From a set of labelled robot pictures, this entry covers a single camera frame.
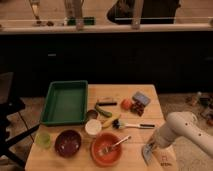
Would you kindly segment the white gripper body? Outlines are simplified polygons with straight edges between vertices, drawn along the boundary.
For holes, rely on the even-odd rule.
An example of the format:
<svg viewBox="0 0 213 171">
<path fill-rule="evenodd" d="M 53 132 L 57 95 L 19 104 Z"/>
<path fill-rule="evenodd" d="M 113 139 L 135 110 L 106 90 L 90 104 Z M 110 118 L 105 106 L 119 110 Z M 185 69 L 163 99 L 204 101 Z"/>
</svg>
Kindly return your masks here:
<svg viewBox="0 0 213 171">
<path fill-rule="evenodd" d="M 151 152 L 157 147 L 167 148 L 178 137 L 179 135 L 177 133 L 175 133 L 167 124 L 164 124 L 153 132 L 152 136 L 149 138 L 147 144 L 145 145 L 145 149 L 148 152 Z"/>
</svg>

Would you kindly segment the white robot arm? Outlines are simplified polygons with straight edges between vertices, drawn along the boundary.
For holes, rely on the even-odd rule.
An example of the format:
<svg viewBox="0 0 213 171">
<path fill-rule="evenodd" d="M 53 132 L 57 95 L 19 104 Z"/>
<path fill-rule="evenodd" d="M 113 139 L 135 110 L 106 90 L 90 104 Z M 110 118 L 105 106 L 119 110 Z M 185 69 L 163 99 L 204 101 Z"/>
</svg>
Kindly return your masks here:
<svg viewBox="0 0 213 171">
<path fill-rule="evenodd" d="M 189 139 L 213 158 L 213 136 L 197 126 L 197 117 L 194 113 L 183 111 L 169 113 L 165 123 L 153 132 L 142 148 L 144 160 L 148 162 L 151 153 L 157 147 L 167 148 L 180 136 Z"/>
</svg>

